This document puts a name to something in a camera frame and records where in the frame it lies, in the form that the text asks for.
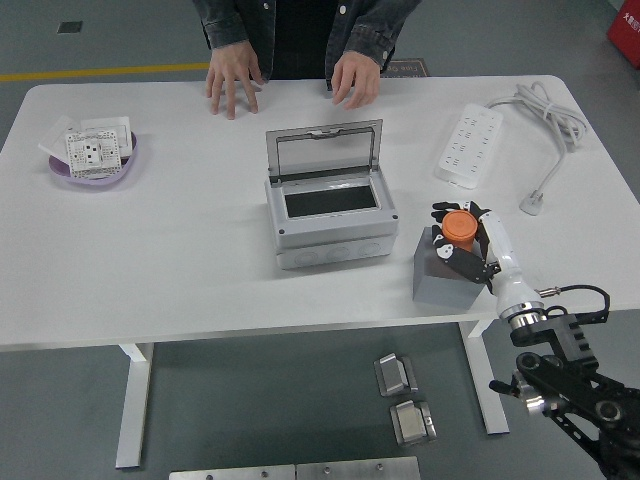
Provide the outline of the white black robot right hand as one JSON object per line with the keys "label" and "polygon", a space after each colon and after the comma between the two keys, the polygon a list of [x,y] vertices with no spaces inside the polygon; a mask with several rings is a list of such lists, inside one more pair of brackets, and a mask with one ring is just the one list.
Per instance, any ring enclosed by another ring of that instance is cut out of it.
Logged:
{"label": "white black robot right hand", "polygon": [[475,202],[436,202],[432,245],[438,258],[462,277],[484,284],[497,298],[497,314],[514,327],[544,316],[540,294],[523,278],[511,241],[499,218]]}

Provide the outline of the person's right hand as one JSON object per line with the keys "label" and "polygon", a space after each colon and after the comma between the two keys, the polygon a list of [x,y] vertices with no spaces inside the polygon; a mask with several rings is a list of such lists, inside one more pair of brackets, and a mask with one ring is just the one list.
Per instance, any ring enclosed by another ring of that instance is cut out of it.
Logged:
{"label": "person's right hand", "polygon": [[222,93],[225,93],[226,117],[236,117],[236,83],[239,82],[251,113],[258,112],[258,101],[252,81],[263,84],[257,55],[248,41],[215,48],[211,52],[205,80],[205,94],[211,101],[211,111],[220,111]]}

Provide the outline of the person's left hand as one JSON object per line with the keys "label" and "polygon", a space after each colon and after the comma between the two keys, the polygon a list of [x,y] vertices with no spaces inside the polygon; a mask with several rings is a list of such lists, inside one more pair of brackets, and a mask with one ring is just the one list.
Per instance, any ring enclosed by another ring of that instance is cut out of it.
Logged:
{"label": "person's left hand", "polygon": [[346,51],[331,78],[332,103],[353,110],[373,103],[379,95],[379,65],[363,54]]}

